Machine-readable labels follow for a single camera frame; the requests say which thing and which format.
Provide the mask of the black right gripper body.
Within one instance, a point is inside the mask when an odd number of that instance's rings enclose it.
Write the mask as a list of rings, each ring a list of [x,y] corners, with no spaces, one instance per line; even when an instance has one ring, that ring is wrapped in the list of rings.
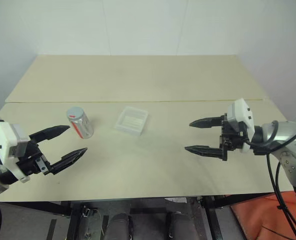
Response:
[[[228,151],[242,149],[245,139],[248,138],[247,126],[244,122],[233,122],[231,125],[227,120],[227,113],[222,116],[221,135],[219,146]]]

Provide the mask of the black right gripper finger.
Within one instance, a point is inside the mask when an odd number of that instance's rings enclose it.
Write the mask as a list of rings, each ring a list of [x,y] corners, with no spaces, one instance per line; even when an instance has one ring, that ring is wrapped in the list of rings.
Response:
[[[212,128],[212,127],[219,127],[222,125],[222,121],[224,120],[224,115],[218,117],[205,117],[202,119],[195,120],[189,124],[190,127],[195,128]]]
[[[184,149],[202,157],[218,158],[223,161],[227,161],[227,150],[224,148],[211,148],[209,146],[193,145],[186,146]]]

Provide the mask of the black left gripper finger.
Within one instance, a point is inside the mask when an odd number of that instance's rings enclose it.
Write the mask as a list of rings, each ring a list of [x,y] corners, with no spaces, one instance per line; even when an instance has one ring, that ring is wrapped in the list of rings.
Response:
[[[36,145],[37,143],[40,143],[42,141],[51,140],[53,138],[60,136],[69,128],[70,126],[68,125],[56,125],[53,127],[43,129],[41,131],[38,131],[36,133],[29,135],[30,137],[29,144]]]
[[[56,175],[59,172],[65,170],[66,168],[72,166],[78,159],[80,159],[85,154],[87,150],[88,148],[85,147],[78,150],[74,150],[64,155],[63,157],[61,157],[60,161],[50,165],[50,173]]]

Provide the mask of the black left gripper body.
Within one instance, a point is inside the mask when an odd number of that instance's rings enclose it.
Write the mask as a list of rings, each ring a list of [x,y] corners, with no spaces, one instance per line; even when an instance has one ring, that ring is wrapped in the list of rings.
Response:
[[[19,157],[17,165],[27,176],[39,173],[44,175],[54,174],[50,162],[40,150],[39,145],[33,140],[27,143],[26,151],[22,157]]]

